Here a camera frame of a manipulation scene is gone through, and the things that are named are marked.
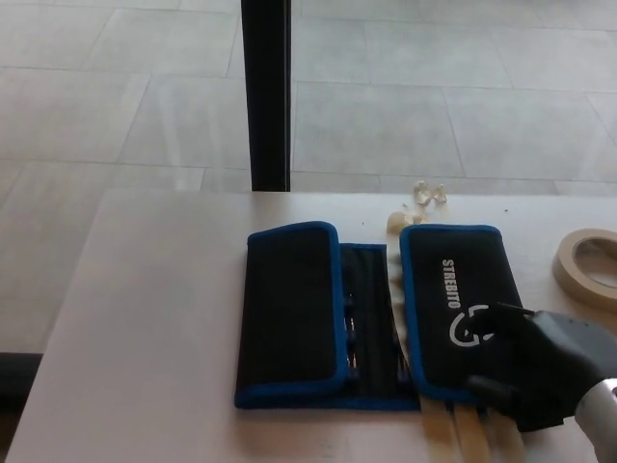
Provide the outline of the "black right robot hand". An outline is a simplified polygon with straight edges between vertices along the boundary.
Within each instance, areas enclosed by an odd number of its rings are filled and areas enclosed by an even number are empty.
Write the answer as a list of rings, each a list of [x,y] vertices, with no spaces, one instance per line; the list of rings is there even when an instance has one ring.
[[[465,388],[522,432],[561,425],[593,387],[616,377],[616,336],[560,313],[494,304],[469,330],[505,343],[503,374],[474,374]]]

